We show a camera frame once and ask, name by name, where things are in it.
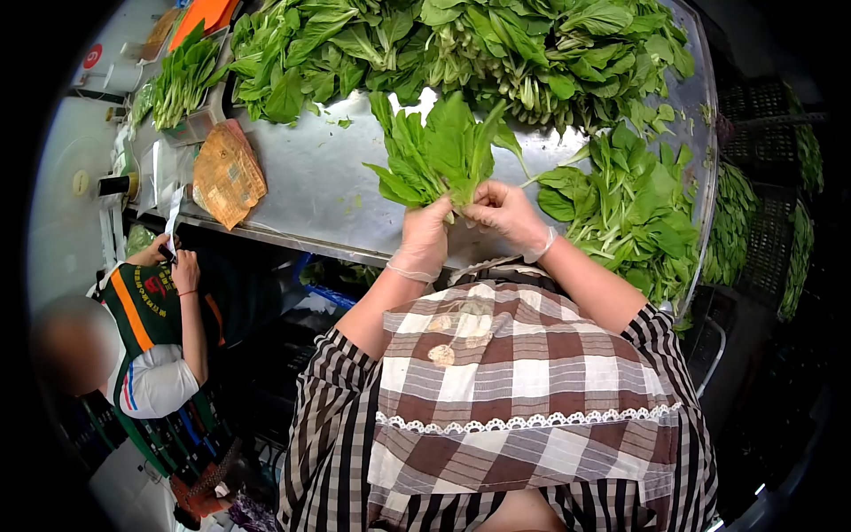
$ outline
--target red sign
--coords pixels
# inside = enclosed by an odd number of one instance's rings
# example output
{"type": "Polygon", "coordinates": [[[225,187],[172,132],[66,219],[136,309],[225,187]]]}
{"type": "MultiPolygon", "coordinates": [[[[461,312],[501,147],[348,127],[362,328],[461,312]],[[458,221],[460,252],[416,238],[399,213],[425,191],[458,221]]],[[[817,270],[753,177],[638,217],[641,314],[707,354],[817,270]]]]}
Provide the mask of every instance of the red sign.
{"type": "Polygon", "coordinates": [[[86,59],[83,60],[83,68],[89,69],[96,65],[103,53],[104,47],[100,46],[100,43],[95,44],[86,54],[86,59]]]}

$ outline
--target plaid apron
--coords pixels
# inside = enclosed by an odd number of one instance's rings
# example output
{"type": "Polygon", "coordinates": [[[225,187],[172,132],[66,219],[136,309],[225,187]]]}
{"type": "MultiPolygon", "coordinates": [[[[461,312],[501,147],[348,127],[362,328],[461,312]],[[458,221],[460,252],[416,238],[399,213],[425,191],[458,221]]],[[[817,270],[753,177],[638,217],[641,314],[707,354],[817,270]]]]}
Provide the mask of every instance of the plaid apron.
{"type": "Polygon", "coordinates": [[[369,520],[412,495],[626,479],[665,529],[683,404],[621,336],[547,290],[484,280],[384,318],[369,520]]]}

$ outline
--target striped shirt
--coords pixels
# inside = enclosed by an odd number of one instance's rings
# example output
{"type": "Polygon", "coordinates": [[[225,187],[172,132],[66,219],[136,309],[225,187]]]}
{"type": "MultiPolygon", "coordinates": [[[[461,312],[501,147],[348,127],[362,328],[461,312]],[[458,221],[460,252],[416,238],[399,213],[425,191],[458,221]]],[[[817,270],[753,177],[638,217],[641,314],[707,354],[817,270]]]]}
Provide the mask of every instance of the striped shirt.
{"type": "MultiPolygon", "coordinates": [[[[531,288],[502,284],[498,289],[531,288]]],[[[531,299],[538,305],[541,300],[559,301],[564,316],[578,312],[566,298],[549,293],[540,296],[531,299]]],[[[547,320],[548,326],[559,325],[551,321],[547,320]]],[[[664,501],[666,515],[655,515],[644,505],[640,496],[646,493],[644,482],[611,473],[590,481],[573,479],[536,487],[567,529],[702,530],[714,517],[715,459],[672,325],[669,316],[647,305],[620,337],[612,340],[614,344],[631,344],[641,363],[652,368],[667,397],[677,405],[668,414],[673,435],[671,482],[667,495],[657,499],[664,501]]],[[[384,360],[375,362],[336,329],[318,336],[316,343],[316,355],[298,379],[298,408],[290,448],[283,458],[277,517],[285,529],[475,529],[496,512],[505,492],[400,495],[369,483],[368,475],[373,474],[370,460],[376,441],[380,441],[376,434],[385,429],[380,421],[384,360]],[[393,501],[387,505],[395,505],[391,508],[394,511],[376,511],[376,500],[393,501]],[[388,521],[386,515],[398,518],[388,521]]]]}

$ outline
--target bunch of greens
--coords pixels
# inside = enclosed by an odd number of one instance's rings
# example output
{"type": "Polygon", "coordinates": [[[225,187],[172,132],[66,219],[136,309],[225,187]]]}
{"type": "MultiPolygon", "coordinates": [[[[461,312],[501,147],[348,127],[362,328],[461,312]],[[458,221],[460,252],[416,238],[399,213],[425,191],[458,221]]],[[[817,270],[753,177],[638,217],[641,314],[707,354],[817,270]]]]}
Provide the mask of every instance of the bunch of greens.
{"type": "Polygon", "coordinates": [[[371,287],[375,283],[375,280],[383,271],[382,268],[365,266],[348,260],[340,260],[340,264],[349,270],[347,274],[340,274],[341,280],[346,283],[361,284],[367,288],[371,287]]]}
{"type": "Polygon", "coordinates": [[[127,235],[127,243],[124,244],[124,253],[128,257],[130,255],[136,255],[142,249],[150,246],[156,238],[157,235],[151,230],[146,229],[145,226],[133,224],[130,226],[130,233],[127,235]]]}
{"type": "MultiPolygon", "coordinates": [[[[340,281],[344,283],[358,284],[369,288],[375,283],[375,279],[381,274],[382,269],[375,266],[365,266],[348,260],[327,259],[333,262],[329,263],[328,270],[337,272],[340,275],[340,281]]],[[[304,267],[299,273],[299,282],[307,285],[317,285],[325,281],[326,264],[322,260],[312,262],[304,267]]]]}
{"type": "Polygon", "coordinates": [[[136,91],[133,97],[133,105],[130,107],[130,116],[128,120],[133,130],[139,127],[142,119],[151,110],[154,105],[154,93],[157,90],[157,79],[149,79],[142,85],[141,89],[136,91]]]}
{"type": "Polygon", "coordinates": [[[204,19],[184,37],[174,52],[163,58],[153,95],[153,117],[157,131],[173,128],[188,112],[195,111],[207,87],[221,80],[226,71],[213,74],[219,44],[202,39],[204,19]]]}
{"type": "Polygon", "coordinates": [[[591,174],[559,167],[538,179],[538,205],[571,222],[565,237],[618,273],[658,305],[676,309],[698,264],[698,232],[691,216],[696,183],[683,191],[692,159],[686,144],[675,158],[666,143],[660,157],[621,122],[589,143],[591,174]]]}
{"type": "Polygon", "coordinates": [[[715,216],[703,259],[703,280],[732,285],[745,265],[751,217],[759,199],[741,170],[727,163],[718,167],[715,216]]]}
{"type": "Polygon", "coordinates": [[[428,205],[449,192],[457,206],[472,203],[476,187],[494,172],[490,145],[520,146],[502,122],[505,102],[499,102],[483,122],[477,123],[463,94],[438,100],[421,123],[421,115],[391,112],[387,95],[369,94],[372,113],[384,129],[388,169],[363,163],[379,176],[379,192],[408,207],[428,205]]]}
{"type": "MultiPolygon", "coordinates": [[[[795,91],[788,84],[786,95],[789,98],[789,111],[791,114],[803,114],[803,105],[798,99],[795,91]]],[[[798,161],[801,164],[801,180],[803,188],[810,197],[821,194],[825,189],[825,178],[821,174],[821,149],[819,141],[813,133],[813,126],[809,124],[795,126],[795,141],[797,142],[798,161]]]]}
{"type": "Polygon", "coordinates": [[[253,119],[289,123],[362,85],[403,105],[463,86],[560,132],[628,116],[661,133],[642,99],[667,96],[668,66],[694,74],[686,42],[656,0],[283,0],[236,23],[230,68],[253,119]]]}
{"type": "MultiPolygon", "coordinates": [[[[425,28],[411,32],[413,3],[286,0],[264,7],[237,21],[231,41],[233,101],[245,105],[252,120],[291,123],[303,105],[318,115],[313,102],[346,97],[363,86],[368,69],[374,80],[368,85],[392,83],[406,101],[407,81],[398,73],[421,60],[427,37],[425,28]]],[[[421,89],[411,84],[407,100],[416,100],[421,89]]]]}
{"type": "Polygon", "coordinates": [[[795,223],[795,236],[792,239],[789,271],[786,273],[786,290],[778,311],[779,315],[786,319],[795,317],[797,303],[803,292],[803,284],[807,280],[809,256],[813,252],[815,243],[813,223],[800,201],[795,207],[795,212],[790,215],[790,219],[795,223]]]}
{"type": "Polygon", "coordinates": [[[594,133],[621,116],[652,123],[642,100],[667,97],[666,67],[694,74],[683,30],[655,0],[425,0],[420,19],[437,45],[427,84],[468,85],[480,101],[508,100],[521,122],[560,132],[594,133]]]}

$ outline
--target brown paper bag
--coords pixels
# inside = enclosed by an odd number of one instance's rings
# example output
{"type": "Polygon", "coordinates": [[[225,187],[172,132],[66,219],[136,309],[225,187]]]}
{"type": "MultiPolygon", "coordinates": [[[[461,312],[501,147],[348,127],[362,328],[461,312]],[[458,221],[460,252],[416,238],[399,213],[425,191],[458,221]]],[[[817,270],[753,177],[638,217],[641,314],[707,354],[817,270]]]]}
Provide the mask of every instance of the brown paper bag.
{"type": "Polygon", "coordinates": [[[233,118],[217,123],[207,135],[192,177],[207,211],[228,231],[266,194],[260,165],[233,118]]]}

